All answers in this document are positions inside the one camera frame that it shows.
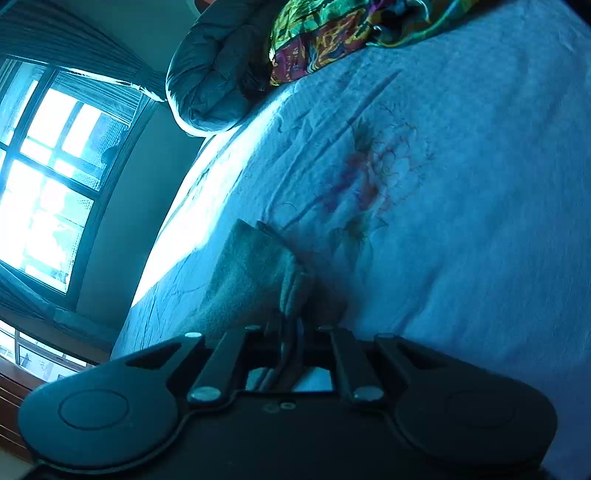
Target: mattress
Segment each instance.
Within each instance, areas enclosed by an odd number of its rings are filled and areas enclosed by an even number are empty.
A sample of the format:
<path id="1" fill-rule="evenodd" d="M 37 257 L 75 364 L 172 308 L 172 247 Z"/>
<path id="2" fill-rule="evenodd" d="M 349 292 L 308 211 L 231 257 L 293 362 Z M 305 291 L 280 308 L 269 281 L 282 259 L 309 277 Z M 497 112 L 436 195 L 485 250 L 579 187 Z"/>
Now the mattress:
<path id="1" fill-rule="evenodd" d="M 188 330 L 241 218 L 280 231 L 327 318 L 392 332 L 544 392 L 545 459 L 591 473 L 591 30 L 510 0 L 285 85 L 211 139 L 160 231 L 119 357 Z"/>

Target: wall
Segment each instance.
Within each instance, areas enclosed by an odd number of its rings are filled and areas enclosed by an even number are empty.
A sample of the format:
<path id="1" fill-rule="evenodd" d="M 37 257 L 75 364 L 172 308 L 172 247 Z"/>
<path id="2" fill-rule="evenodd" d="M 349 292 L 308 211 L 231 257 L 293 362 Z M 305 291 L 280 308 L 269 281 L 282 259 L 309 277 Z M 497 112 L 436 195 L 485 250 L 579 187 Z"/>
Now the wall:
<path id="1" fill-rule="evenodd" d="M 121 328 L 158 230 L 197 154 L 160 105 L 138 140 L 100 223 L 77 312 Z"/>
<path id="2" fill-rule="evenodd" d="M 31 465 L 0 449 L 0 480 L 16 480 L 22 477 Z"/>
<path id="3" fill-rule="evenodd" d="M 196 16 L 187 0 L 61 0 L 166 71 Z M 77 312 L 120 329 L 158 230 L 201 146 L 161 104 L 113 191 L 90 254 Z"/>
<path id="4" fill-rule="evenodd" d="M 61 0 L 76 15 L 166 72 L 174 51 L 199 14 L 187 0 Z"/>

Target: window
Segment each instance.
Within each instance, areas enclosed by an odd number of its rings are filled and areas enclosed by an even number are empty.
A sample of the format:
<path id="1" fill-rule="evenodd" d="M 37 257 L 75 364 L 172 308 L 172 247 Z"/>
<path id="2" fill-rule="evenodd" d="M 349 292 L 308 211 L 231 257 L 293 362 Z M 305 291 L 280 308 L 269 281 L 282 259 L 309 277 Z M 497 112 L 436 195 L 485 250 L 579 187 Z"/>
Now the window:
<path id="1" fill-rule="evenodd" d="M 147 103 L 130 88 L 0 58 L 0 261 L 52 301 L 69 292 L 85 228 L 100 220 Z"/>
<path id="2" fill-rule="evenodd" d="M 90 368 L 86 362 L 51 348 L 1 320 L 0 356 L 46 382 L 69 377 Z"/>

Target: window frame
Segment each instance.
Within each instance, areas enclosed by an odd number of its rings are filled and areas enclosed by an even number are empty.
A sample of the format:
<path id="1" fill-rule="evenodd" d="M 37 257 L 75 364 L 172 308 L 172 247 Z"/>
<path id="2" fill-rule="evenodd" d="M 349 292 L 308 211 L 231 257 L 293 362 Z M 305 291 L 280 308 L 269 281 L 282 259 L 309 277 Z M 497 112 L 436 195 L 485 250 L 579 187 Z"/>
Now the window frame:
<path id="1" fill-rule="evenodd" d="M 0 56 L 0 65 L 4 63 L 4 61 L 11 61 L 12 59 L 8 56 Z M 26 61 L 23 63 L 30 63 L 30 64 L 37 64 L 34 61 Z M 68 285 L 68 289 L 65 293 L 43 283 L 40 280 L 26 274 L 23 271 L 20 271 L 11 265 L 8 265 L 6 262 L 0 260 L 0 264 L 7 268 L 14 276 L 19 278 L 23 283 L 25 283 L 29 288 L 34 290 L 39 295 L 43 296 L 46 300 L 53 302 L 56 305 L 64 307 L 66 309 L 75 310 L 76 305 L 78 303 L 78 299 L 80 297 L 80 290 L 82 288 L 82 281 L 84 279 L 84 275 L 86 273 L 86 267 L 88 265 L 88 260 L 90 258 L 90 253 L 92 252 L 92 248 L 96 239 L 96 235 L 99 230 L 100 222 L 105 214 L 106 207 L 111 199 L 111 195 L 121 173 L 127 163 L 129 156 L 131 155 L 132 150 L 137 143 L 139 136 L 144 131 L 148 121 L 152 117 L 158 102 L 151 100 L 145 95 L 141 96 L 140 103 L 137 107 L 136 113 L 134 115 L 134 119 L 129 126 L 129 131 L 125 139 L 119 145 L 119 150 L 115 159 L 111 165 L 111 168 L 108 172 L 106 172 L 106 178 L 102 182 L 100 189 L 94 190 L 74 179 L 68 178 L 55 170 L 51 167 L 45 166 L 39 162 L 36 162 L 32 158 L 27 157 L 23 153 L 21 153 L 21 147 L 23 142 L 27 137 L 27 132 L 29 127 L 31 126 L 33 119 L 39 107 L 45 97 L 47 91 L 51 88 L 51 84 L 57 77 L 60 72 L 65 72 L 71 74 L 67 70 L 55 68 L 48 65 L 41 65 L 45 68 L 45 71 L 41 75 L 33 94 L 31 95 L 29 101 L 25 105 L 23 113 L 18 121 L 18 124 L 14 130 L 13 136 L 11 141 L 9 142 L 10 145 L 6 145 L 3 142 L 0 142 L 0 148 L 6 152 L 4 162 L 0 167 L 0 201 L 2 200 L 2 196 L 6 189 L 8 176 L 10 173 L 10 169 L 14 161 L 20 161 L 26 166 L 29 166 L 46 177 L 56 180 L 59 183 L 65 185 L 70 190 L 77 192 L 81 195 L 84 195 L 88 199 L 93 201 L 93 205 L 90 209 L 90 213 L 88 219 L 86 221 L 85 227 L 82 230 L 82 235 L 80 237 L 80 242 L 78 244 L 78 249 L 76 251 L 76 256 L 74 258 L 74 264 L 72 266 L 72 273 L 70 275 L 70 282 Z M 4 92 L 0 92 L 0 100 L 4 97 Z"/>
<path id="2" fill-rule="evenodd" d="M 53 362 L 61 367 L 65 367 L 68 370 L 72 370 L 75 373 L 83 372 L 83 371 L 95 366 L 95 364 L 93 362 L 90 362 L 87 359 L 80 359 L 77 356 L 70 355 L 69 353 L 63 352 L 57 348 L 55 348 L 55 350 L 62 352 L 64 355 L 74 356 L 75 358 L 78 358 L 79 360 L 86 362 L 86 366 L 79 365 L 79 364 L 72 362 L 71 360 L 69 360 L 63 356 L 56 355 L 55 353 L 44 349 L 42 346 L 36 345 L 35 343 L 32 343 L 29 340 L 23 338 L 21 336 L 21 331 L 16 328 L 14 329 L 14 334 L 13 334 L 13 333 L 5 330 L 4 328 L 2 328 L 2 325 L 0 325 L 0 332 L 2 332 L 4 335 L 8 335 L 9 337 L 11 337 L 14 340 L 14 364 L 16 366 L 18 366 L 19 368 L 23 368 L 23 367 L 21 367 L 21 348 L 20 347 L 23 347 L 23 348 L 29 350 L 30 352 L 44 358 L 45 360 L 49 360 L 50 362 Z"/>

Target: gray towel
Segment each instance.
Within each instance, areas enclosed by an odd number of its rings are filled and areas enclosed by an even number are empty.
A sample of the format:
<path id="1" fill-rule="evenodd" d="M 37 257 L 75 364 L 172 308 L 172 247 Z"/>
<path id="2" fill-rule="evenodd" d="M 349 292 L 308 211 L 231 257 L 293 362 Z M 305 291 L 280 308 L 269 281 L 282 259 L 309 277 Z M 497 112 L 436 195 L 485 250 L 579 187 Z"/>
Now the gray towel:
<path id="1" fill-rule="evenodd" d="M 238 220 L 217 261 L 196 317 L 183 322 L 186 331 L 220 339 L 226 330 L 299 316 L 313 276 L 266 224 L 256 228 Z"/>

